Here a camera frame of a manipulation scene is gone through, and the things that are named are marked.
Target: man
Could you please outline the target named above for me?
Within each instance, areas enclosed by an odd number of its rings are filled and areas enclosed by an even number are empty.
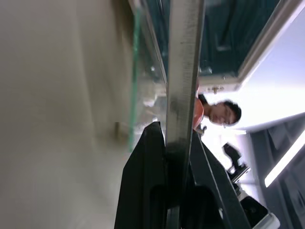
[[[198,99],[204,108],[203,115],[216,125],[234,125],[242,116],[241,108],[230,100],[209,105],[203,94],[198,95]]]

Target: ceiling light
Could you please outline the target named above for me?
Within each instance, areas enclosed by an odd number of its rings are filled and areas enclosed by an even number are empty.
[[[265,185],[268,187],[277,178],[277,176],[283,171],[283,169],[288,165],[288,163],[294,158],[294,156],[300,151],[300,149],[305,144],[305,130],[298,137],[295,143],[290,147],[287,153],[282,157],[282,159],[277,163],[277,165],[271,170],[265,179]]]

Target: orange shirt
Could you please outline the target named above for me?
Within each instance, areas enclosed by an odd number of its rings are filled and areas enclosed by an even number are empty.
[[[201,101],[196,97],[194,106],[193,129],[196,129],[203,119],[204,108]]]

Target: metal rail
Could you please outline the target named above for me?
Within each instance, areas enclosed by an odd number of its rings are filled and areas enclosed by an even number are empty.
[[[168,211],[170,215],[179,215],[178,206],[189,166],[203,8],[204,0],[171,2],[165,140],[172,207]],[[179,229],[179,222],[172,219],[168,217],[166,228]]]

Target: fluorescent light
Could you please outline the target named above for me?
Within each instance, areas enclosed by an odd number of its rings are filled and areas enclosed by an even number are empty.
[[[283,169],[288,165],[288,163],[294,158],[294,156],[300,151],[300,149],[305,144],[305,130],[298,137],[295,143],[290,147],[287,153],[282,157],[282,159],[277,163],[277,165],[271,170],[265,179],[265,185],[268,187],[277,178],[277,176],[283,171]]]
[[[245,130],[233,130],[233,129],[226,129],[225,133],[230,133],[233,135],[246,135],[247,132]]]

